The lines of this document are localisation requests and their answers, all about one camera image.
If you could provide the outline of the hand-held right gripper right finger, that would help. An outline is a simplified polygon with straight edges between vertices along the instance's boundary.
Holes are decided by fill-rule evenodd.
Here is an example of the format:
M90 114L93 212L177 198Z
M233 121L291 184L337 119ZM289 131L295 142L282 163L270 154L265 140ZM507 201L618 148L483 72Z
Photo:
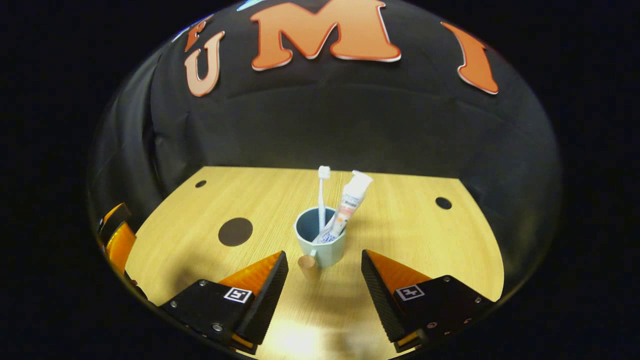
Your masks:
M362 250L361 273L397 353L438 346L494 307L453 275L430 277L370 249Z

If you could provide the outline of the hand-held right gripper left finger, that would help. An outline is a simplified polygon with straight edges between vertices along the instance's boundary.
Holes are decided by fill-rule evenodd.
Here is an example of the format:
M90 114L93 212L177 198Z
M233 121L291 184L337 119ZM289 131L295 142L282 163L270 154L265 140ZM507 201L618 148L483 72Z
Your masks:
M281 250L217 282L199 279L160 309L216 346L255 354L269 329L288 275Z

